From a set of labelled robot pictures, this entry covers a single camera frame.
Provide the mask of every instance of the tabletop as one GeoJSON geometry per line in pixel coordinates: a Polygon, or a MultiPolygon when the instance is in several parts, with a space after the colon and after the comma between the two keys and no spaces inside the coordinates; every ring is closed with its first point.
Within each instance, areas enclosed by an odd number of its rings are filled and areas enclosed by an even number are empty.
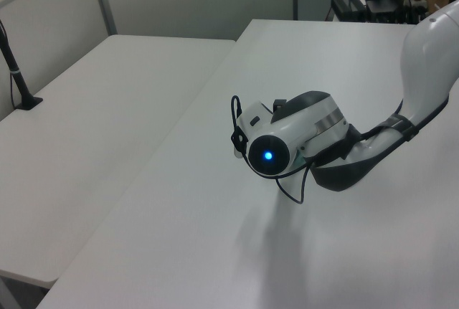
{"type": "Polygon", "coordinates": [[[234,45],[109,37],[0,122],[0,275],[50,287],[234,45]]]}
{"type": "Polygon", "coordinates": [[[361,132],[382,122],[411,28],[252,21],[39,308],[455,307],[457,87],[357,185],[310,176],[303,205],[230,142],[234,94],[244,110],[322,90],[361,132]]]}

